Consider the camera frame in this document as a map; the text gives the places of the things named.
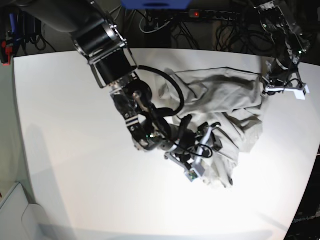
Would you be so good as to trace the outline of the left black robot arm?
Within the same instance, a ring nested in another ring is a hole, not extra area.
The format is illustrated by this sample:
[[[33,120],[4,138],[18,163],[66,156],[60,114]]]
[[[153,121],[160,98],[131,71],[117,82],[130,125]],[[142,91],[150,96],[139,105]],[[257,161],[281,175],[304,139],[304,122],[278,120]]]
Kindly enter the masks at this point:
[[[262,118],[270,96],[292,92],[304,100],[309,88],[301,80],[299,63],[310,48],[310,42],[297,25],[286,2],[280,0],[253,0],[255,18],[261,31],[252,29],[247,10],[238,14],[225,43],[218,42],[221,50],[230,50],[238,41],[244,47],[257,48],[256,37],[270,44],[268,51],[274,60],[266,64],[265,73],[219,67],[210,70],[214,80],[214,115],[217,123],[214,133],[231,143],[255,143],[262,133]]]

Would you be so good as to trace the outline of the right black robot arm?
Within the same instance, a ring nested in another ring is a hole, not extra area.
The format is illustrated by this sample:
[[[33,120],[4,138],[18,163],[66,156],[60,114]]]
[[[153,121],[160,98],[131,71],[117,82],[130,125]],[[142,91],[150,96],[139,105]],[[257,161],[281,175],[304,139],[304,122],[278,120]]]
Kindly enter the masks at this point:
[[[137,64],[110,13],[104,12],[94,0],[17,0],[15,5],[70,35],[76,50],[87,60],[98,86],[111,88],[114,105],[138,150],[163,150],[165,157],[181,166],[191,180],[204,175],[204,159],[210,159],[214,150],[222,148],[214,137],[214,126],[203,124],[194,132],[188,128],[191,115],[185,116],[179,125],[166,121],[185,106],[181,87],[167,73]],[[152,103],[152,90],[139,78],[138,70],[167,80],[178,94],[179,106],[157,108]]]

